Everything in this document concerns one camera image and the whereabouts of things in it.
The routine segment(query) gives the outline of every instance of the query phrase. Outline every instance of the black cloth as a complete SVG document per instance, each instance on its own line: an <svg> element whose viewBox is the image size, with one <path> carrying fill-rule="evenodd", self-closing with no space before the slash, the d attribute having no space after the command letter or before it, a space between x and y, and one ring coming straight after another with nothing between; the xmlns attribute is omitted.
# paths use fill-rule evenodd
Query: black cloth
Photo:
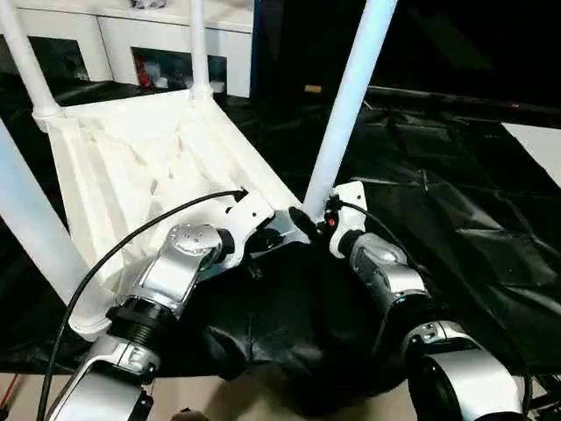
<svg viewBox="0 0 561 421"><path fill-rule="evenodd" d="M64 105L148 93L114 82L51 86ZM49 141L21 84L0 77L0 96L2 119L64 218ZM235 98L221 105L303 198L330 106ZM472 336L515 372L559 371L558 186L498 122L373 108L360 114L337 181L364 183L369 211ZM41 373L64 307L5 226L0 235L0 370ZM275 367L293 407L320 414L403 380L396 350L372 355L379 325L370 291L342 261L321 246L293 244L201 283L161 375L230 379ZM75 367L87 348L68 334L60 370Z"/></svg>

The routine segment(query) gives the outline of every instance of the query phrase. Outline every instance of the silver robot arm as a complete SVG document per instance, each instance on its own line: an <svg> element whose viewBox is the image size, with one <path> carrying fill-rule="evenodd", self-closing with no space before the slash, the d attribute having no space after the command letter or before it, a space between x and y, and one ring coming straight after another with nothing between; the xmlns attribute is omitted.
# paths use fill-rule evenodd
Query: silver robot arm
<svg viewBox="0 0 561 421"><path fill-rule="evenodd" d="M366 207L360 183L339 186L336 194L339 202ZM439 319L423 279L408 265L405 253L366 233L364 215L356 210L341 207L336 212L330 250L347 259L372 291L383 315L375 346L389 343L401 349L418 418L527 419L513 377L460 325Z"/></svg>
<svg viewBox="0 0 561 421"><path fill-rule="evenodd" d="M233 239L210 225L177 225L89 350L47 419L144 421L153 400L142 389L160 367L160 350L199 274L233 252Z"/></svg>

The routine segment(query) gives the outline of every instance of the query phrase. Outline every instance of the white pole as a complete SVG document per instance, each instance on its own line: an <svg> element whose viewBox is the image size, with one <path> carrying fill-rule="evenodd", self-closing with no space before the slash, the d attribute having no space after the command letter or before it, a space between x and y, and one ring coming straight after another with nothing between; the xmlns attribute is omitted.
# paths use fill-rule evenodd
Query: white pole
<svg viewBox="0 0 561 421"><path fill-rule="evenodd" d="M64 304L68 304L88 267L2 119L0 180L0 216ZM93 339L109 326L105 312L112 301L113 295L103 289L96 279L92 280L76 305L71 318L73 329L86 339Z"/></svg>
<svg viewBox="0 0 561 421"><path fill-rule="evenodd" d="M46 84L32 45L25 35L11 0L0 0L0 25L4 29L11 56L33 102L33 116L42 119L60 113L60 107Z"/></svg>
<svg viewBox="0 0 561 421"><path fill-rule="evenodd" d="M302 209L317 222L337 177L397 0L367 0Z"/></svg>
<svg viewBox="0 0 561 421"><path fill-rule="evenodd" d="M209 57L204 38L203 0L191 0L191 63L193 65L193 87L195 98L209 97L212 88L209 82Z"/></svg>

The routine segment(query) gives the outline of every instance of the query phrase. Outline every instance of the red object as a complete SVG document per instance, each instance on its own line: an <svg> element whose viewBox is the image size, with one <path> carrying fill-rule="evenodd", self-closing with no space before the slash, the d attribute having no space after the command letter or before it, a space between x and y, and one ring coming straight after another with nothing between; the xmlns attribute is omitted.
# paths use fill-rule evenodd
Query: red object
<svg viewBox="0 0 561 421"><path fill-rule="evenodd" d="M150 77L148 76L148 73L144 69L144 60L142 59L142 57L135 55L134 64L136 65L137 68L138 83L140 84L140 86L143 86L145 88L150 88L152 84L150 82Z"/></svg>
<svg viewBox="0 0 561 421"><path fill-rule="evenodd" d="M8 389L6 390L6 393L4 393L4 396L2 398L2 402L0 402L0 408L3 408L6 405L6 402L8 402L8 399L10 399L11 392L14 389L14 386L16 386L16 382L18 381L18 377L19 377L19 375L14 375L11 378L10 385L8 386Z"/></svg>

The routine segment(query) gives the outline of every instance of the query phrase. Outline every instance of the floor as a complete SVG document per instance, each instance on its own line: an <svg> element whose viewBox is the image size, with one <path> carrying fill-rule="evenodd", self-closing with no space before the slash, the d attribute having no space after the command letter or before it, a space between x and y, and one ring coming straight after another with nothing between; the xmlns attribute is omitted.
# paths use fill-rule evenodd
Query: floor
<svg viewBox="0 0 561 421"><path fill-rule="evenodd" d="M4 393L12 375L0 375L0 393ZM53 380L51 400L56 396L67 376L57 376ZM16 396L12 402L9 420L33 420L36 417L42 377L27 375L20 377ZM283 408L272 392L264 388L249 375L233 382L224 382L218 377L196 377L180 379L158 379L152 392L154 406L150 421L169 421L173 414L189 407L200 410L210 421L299 421L296 416ZM391 392L365 400L355 406L344 408L322 421L400 421L416 420L415 411L409 399L407 384Z"/></svg>

